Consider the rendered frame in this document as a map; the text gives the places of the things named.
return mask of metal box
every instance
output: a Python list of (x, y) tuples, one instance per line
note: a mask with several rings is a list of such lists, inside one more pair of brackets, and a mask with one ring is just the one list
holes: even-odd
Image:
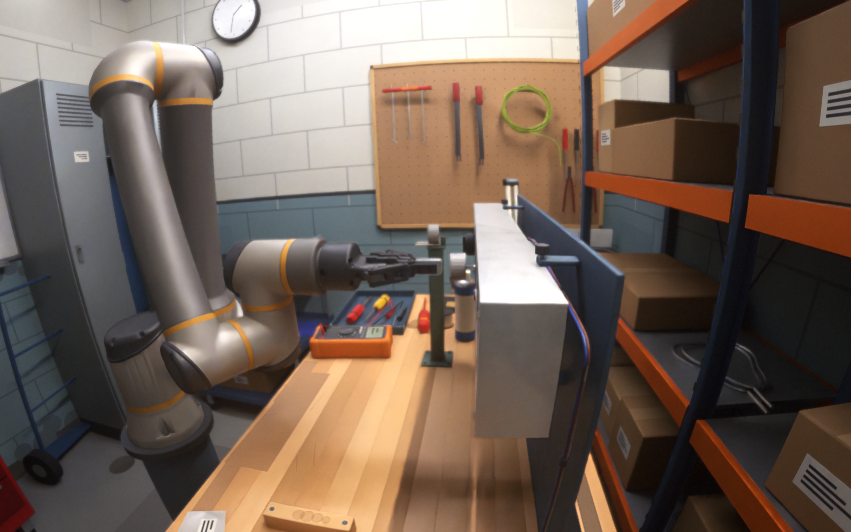
[(0, 94), (0, 163), (9, 209), (45, 331), (77, 415), (121, 429), (124, 405), (103, 347), (136, 313), (110, 191), (103, 121), (87, 87), (35, 80)]
[(474, 205), (477, 360), (474, 436), (546, 438), (567, 301), (499, 203)]

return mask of gray metal enclosure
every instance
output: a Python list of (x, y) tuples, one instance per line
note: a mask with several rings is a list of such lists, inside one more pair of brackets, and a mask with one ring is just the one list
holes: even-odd
[(103, 336), (136, 313), (116, 228), (103, 122), (87, 87), (35, 80), (0, 94), (0, 163), (15, 234), (77, 414), (121, 429)]

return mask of orange multimeter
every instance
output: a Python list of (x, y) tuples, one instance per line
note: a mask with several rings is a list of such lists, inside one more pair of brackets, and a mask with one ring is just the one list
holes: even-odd
[(314, 358), (389, 358), (392, 326), (317, 327), (310, 338)]

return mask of pegboard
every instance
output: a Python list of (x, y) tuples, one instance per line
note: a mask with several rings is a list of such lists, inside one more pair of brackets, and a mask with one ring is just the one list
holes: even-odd
[[(573, 165), (573, 130), (579, 129), (582, 121), (579, 61), (495, 59), (378, 65), (372, 67), (369, 78), (380, 227), (422, 228), (434, 223), (473, 227), (473, 204), (500, 202), (506, 177), (518, 178), (520, 194), (558, 222), (579, 227), (582, 179), (575, 167), (576, 212), (569, 191), (565, 212), (562, 208), (565, 166)], [(455, 157), (455, 82), (461, 87), (461, 161)], [(504, 95), (527, 84), (549, 97), (552, 116), (541, 133), (559, 146), (543, 137), (518, 133), (501, 118)], [(432, 86), (424, 92), (427, 145), (422, 142), (422, 93), (394, 93), (393, 140), (393, 93), (382, 92), (416, 85)], [(484, 165), (478, 164), (477, 85), (484, 92)], [(516, 124), (532, 127), (543, 121), (546, 104), (536, 94), (521, 92), (511, 97), (507, 112)], [(563, 128), (569, 130), (569, 161), (561, 168)]]

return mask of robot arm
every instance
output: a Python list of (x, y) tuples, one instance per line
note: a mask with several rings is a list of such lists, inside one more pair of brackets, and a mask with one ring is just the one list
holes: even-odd
[(223, 265), (211, 133), (222, 76), (210, 50), (140, 41), (109, 54), (90, 81), (90, 105), (103, 119), (136, 257), (163, 328), (166, 369), (188, 393), (287, 359), (299, 342), (294, 294), (441, 275), (440, 261), (399, 252), (364, 256), (355, 244), (322, 239), (241, 243)]

